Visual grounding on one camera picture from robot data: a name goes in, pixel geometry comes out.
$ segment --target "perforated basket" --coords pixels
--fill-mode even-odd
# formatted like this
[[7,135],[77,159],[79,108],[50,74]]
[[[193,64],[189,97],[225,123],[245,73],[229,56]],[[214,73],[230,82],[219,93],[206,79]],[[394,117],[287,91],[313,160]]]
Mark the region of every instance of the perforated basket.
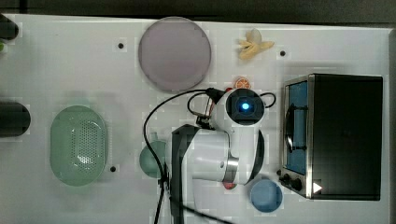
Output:
[[106,165],[106,126],[93,110],[67,107],[52,122],[50,166],[65,184],[83,186],[94,181]]

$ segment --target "black toaster oven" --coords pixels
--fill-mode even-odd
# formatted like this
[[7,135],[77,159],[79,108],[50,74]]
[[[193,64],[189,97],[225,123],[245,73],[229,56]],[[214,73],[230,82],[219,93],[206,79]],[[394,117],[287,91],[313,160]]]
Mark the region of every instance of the black toaster oven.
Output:
[[307,199],[380,199],[382,77],[285,83],[280,183]]

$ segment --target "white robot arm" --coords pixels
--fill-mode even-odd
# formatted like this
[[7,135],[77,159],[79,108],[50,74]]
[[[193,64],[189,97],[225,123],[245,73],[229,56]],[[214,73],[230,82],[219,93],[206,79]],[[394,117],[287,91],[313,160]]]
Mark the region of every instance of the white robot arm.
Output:
[[[165,163],[171,197],[194,209],[193,179],[245,185],[262,168],[264,140],[260,125],[265,104],[254,91],[206,92],[215,102],[210,123],[213,130],[184,125],[172,132]],[[171,203],[174,224],[202,223]]]

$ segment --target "blue bowl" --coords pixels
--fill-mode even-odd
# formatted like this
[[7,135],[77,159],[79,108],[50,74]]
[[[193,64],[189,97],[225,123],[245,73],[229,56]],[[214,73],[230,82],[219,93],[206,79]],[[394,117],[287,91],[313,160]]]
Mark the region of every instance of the blue bowl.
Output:
[[282,200],[282,190],[269,179],[260,180],[250,191],[251,203],[257,210],[264,213],[274,212],[282,204]]

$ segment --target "wire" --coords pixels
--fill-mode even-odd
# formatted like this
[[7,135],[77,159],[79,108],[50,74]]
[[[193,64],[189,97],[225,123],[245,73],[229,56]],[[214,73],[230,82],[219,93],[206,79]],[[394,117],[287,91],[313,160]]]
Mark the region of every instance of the wire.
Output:
[[265,92],[265,93],[260,94],[260,96],[264,96],[264,95],[272,95],[274,97],[274,101],[270,105],[266,105],[265,106],[265,108],[272,107],[275,104],[275,102],[276,102],[276,96],[273,93],[271,93],[271,92]]
[[205,109],[205,116],[206,116],[207,107],[209,106],[209,100],[210,100],[210,97],[207,97],[206,109]]
[[203,114],[201,114],[201,113],[198,113],[198,112],[195,112],[195,111],[191,110],[191,107],[190,107],[190,103],[191,103],[192,99],[194,99],[195,97],[197,97],[197,96],[199,96],[199,95],[204,95],[204,94],[206,94],[206,92],[199,92],[199,93],[196,93],[196,94],[194,94],[192,97],[190,97],[189,101],[187,102],[187,109],[188,109],[188,110],[190,111],[190,113],[192,113],[193,115],[196,115],[196,116],[205,116],[205,117],[206,117],[206,112],[205,112],[205,114],[203,115]]
[[171,201],[172,203],[176,204],[178,207],[183,208],[184,210],[187,210],[187,211],[189,211],[191,213],[194,213],[195,215],[197,215],[199,217],[207,217],[207,218],[210,218],[212,220],[215,220],[215,221],[218,221],[218,222],[222,222],[222,223],[225,223],[225,224],[233,224],[232,222],[220,219],[218,217],[213,217],[213,216],[210,216],[208,214],[198,212],[195,209],[192,209],[192,208],[190,208],[190,207],[188,207],[188,206],[186,206],[186,205],[184,205],[182,203],[179,203],[179,202],[175,201],[172,197],[169,197],[169,201]]
[[157,211],[155,212],[154,223],[158,223],[158,219],[160,218],[161,205],[163,203],[163,192],[164,192],[164,188],[162,187],[161,188],[160,199],[158,200],[158,203],[157,203]]
[[160,215],[161,205],[162,205],[162,201],[163,201],[163,190],[164,190],[163,182],[165,181],[166,176],[165,176],[165,173],[163,172],[163,168],[162,168],[162,166],[161,166],[160,159],[158,159],[157,154],[154,152],[154,150],[153,150],[152,147],[151,147],[151,144],[149,143],[148,136],[147,136],[147,133],[146,133],[147,125],[148,125],[148,122],[149,122],[149,119],[151,118],[151,116],[152,116],[152,115],[154,114],[154,112],[157,111],[157,109],[160,108],[162,105],[166,104],[167,102],[169,102],[169,101],[171,101],[171,100],[173,100],[173,99],[175,99],[175,98],[177,98],[177,97],[179,97],[179,96],[181,96],[181,95],[188,94],[188,93],[191,93],[191,92],[197,92],[197,91],[206,91],[206,90],[185,91],[185,92],[182,92],[182,93],[180,93],[180,94],[174,95],[174,96],[172,96],[171,98],[169,98],[169,99],[163,101],[162,103],[160,103],[160,104],[157,105],[154,109],[151,110],[151,112],[148,114],[148,117],[146,118],[146,120],[145,120],[145,122],[144,122],[144,124],[143,124],[143,137],[144,137],[144,139],[145,139],[145,142],[146,142],[146,145],[147,145],[147,147],[148,147],[148,150],[151,152],[152,156],[154,157],[154,160],[155,160],[156,163],[157,163],[158,169],[160,170],[160,174],[161,174],[161,179],[160,179],[161,195],[160,195],[160,200],[159,200],[158,203],[157,203],[157,211],[156,211],[156,214],[155,214],[154,224],[157,224],[157,223],[158,223],[158,218],[159,218],[159,215]]

